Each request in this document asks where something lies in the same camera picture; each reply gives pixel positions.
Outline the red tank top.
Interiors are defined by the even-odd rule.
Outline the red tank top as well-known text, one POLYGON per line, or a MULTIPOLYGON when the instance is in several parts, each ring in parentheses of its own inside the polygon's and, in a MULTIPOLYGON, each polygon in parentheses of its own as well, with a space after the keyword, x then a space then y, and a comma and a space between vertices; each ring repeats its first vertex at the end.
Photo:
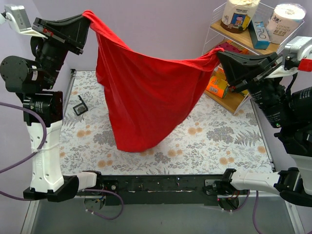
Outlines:
POLYGON ((96 77, 117 149, 135 153, 157 146, 199 101, 221 49, 195 59, 154 58, 130 49, 92 11, 83 16, 97 37, 96 77))

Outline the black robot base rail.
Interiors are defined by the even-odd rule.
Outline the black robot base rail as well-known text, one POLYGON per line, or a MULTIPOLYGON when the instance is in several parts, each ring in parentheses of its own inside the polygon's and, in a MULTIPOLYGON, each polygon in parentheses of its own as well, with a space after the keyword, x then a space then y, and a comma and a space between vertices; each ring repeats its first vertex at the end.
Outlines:
POLYGON ((220 188, 223 175, 102 175, 94 189, 119 195, 125 205, 203 204, 217 205, 218 196, 239 198, 247 194, 220 188))

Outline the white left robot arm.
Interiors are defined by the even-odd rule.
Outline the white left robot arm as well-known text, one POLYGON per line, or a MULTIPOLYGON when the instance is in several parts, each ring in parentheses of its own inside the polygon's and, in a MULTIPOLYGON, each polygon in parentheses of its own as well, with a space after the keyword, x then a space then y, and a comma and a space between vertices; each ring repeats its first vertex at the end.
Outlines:
POLYGON ((62 202, 88 189, 98 195, 104 184, 100 172, 84 171, 63 175, 59 159, 59 138, 63 122, 63 93, 53 91, 69 52, 80 55, 86 43, 90 21, 82 15, 61 20, 36 18, 30 40, 34 60, 8 56, 0 63, 6 90, 21 101, 19 110, 31 142, 32 179, 22 200, 46 199, 62 202))

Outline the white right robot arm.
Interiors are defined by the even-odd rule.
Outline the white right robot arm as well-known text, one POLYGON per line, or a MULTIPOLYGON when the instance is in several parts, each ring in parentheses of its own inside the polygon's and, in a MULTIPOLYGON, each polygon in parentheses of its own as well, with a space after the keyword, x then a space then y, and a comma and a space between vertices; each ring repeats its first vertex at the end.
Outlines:
POLYGON ((256 190, 279 195, 285 201, 304 207, 312 205, 312 90, 295 93, 283 86, 284 77, 297 78, 303 59, 281 55, 242 55, 218 52, 230 89, 247 90, 263 112, 296 166, 272 174, 227 169, 222 178, 206 187, 211 194, 228 195, 256 190))

